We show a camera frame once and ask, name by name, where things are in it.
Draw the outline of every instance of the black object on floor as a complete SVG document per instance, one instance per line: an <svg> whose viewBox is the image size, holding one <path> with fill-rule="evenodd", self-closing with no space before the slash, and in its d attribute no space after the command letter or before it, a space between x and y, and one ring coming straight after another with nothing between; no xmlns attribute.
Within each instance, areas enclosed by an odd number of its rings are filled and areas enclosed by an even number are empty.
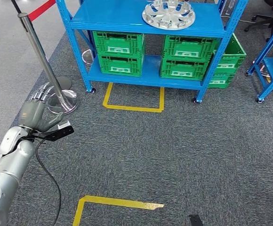
<svg viewBox="0 0 273 226"><path fill-rule="evenodd" d="M189 215L192 226L204 226L198 214Z"/></svg>

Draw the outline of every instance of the chrome post base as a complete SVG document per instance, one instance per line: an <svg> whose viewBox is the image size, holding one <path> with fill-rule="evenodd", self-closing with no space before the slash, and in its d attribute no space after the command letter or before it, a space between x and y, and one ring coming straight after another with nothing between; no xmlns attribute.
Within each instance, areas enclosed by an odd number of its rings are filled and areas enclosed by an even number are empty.
<svg viewBox="0 0 273 226"><path fill-rule="evenodd" d="M50 96L48 100L48 110L54 114L69 114L78 107L78 98L76 93L72 90L63 90L62 93L63 97L58 97L56 93Z"/></svg>
<svg viewBox="0 0 273 226"><path fill-rule="evenodd" d="M91 66L93 64L94 57L93 54L91 53L91 50L90 49L83 52L81 57L83 62L84 62L87 66Z"/></svg>

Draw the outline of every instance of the blue shelf frame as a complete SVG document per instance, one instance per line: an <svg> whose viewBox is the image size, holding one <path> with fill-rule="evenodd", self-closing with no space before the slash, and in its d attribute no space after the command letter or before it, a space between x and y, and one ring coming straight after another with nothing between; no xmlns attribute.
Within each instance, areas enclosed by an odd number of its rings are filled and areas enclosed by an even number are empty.
<svg viewBox="0 0 273 226"><path fill-rule="evenodd" d="M225 26L223 26L219 13L224 6L223 0L219 0L217 4L191 3L196 15L195 22L190 27L179 31L158 29L144 22L141 14L145 6L148 4L148 1L146 0L79 0L81 5L73 17L69 13L64 0L56 0L56 3L78 67L85 84L87 92L91 92L92 89L91 81L193 89L198 90L195 101L200 103L247 4L247 1L237 0L231 18ZM97 58L94 59L93 65L88 73L81 57L79 46L75 36L75 30L80 31L80 34L82 33L82 30L87 31L89 38L87 43L91 45L90 46L91 49L94 49L91 32L92 30L212 37L219 38L220 41L217 51L211 60L206 76L202 81L161 78L158 76L159 68L157 65L161 63L161 58L158 56L146 56L141 78L137 79L129 76L103 74L100 71Z"/></svg>
<svg viewBox="0 0 273 226"><path fill-rule="evenodd" d="M246 73L246 75L248 76L253 75L253 72L256 72L259 78L263 90L257 95L257 100L259 103L264 102L265 98L273 90L273 58L265 57L272 46L273 35ZM268 71L269 75L271 76L270 83L265 82L265 78L261 74L259 67L261 63L263 63Z"/></svg>

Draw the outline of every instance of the robotic hand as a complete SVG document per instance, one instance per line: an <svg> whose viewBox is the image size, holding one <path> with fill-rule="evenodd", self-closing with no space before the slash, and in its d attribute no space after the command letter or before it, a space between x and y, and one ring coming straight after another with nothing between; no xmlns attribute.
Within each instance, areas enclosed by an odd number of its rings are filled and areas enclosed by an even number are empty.
<svg viewBox="0 0 273 226"><path fill-rule="evenodd" d="M46 132L63 118L60 113L51 121L42 118L45 99L53 87L45 91L46 83L30 100L23 104L19 126L9 129L0 144L0 226L7 225L9 209L23 174L36 152L35 138L56 141L73 133L69 121L58 129Z"/></svg>

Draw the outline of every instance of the gray carpet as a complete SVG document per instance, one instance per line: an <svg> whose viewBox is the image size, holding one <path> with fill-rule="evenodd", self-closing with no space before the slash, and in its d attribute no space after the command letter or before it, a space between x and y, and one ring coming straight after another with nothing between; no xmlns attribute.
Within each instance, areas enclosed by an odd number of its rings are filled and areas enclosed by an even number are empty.
<svg viewBox="0 0 273 226"><path fill-rule="evenodd" d="M273 14L262 0L251 0L242 18L257 13ZM165 206L87 203L81 226L190 226L189 214L199 214L204 226L273 226L273 94L259 105L259 80L244 76L270 31L244 33L245 26L235 33L248 56L228 89L208 90L200 105L191 102L195 91L165 89L162 113L106 109L107 83L94 82L97 92L85 94L64 36L51 62L57 75L71 78L80 98L66 116L75 133L39 150L62 191L57 225L72 225L81 197L97 195ZM147 53L158 53L161 40L147 36ZM35 89L45 81L42 73ZM158 89L114 84L109 103L157 107ZM51 225L57 207L56 188L32 158L8 225Z"/></svg>

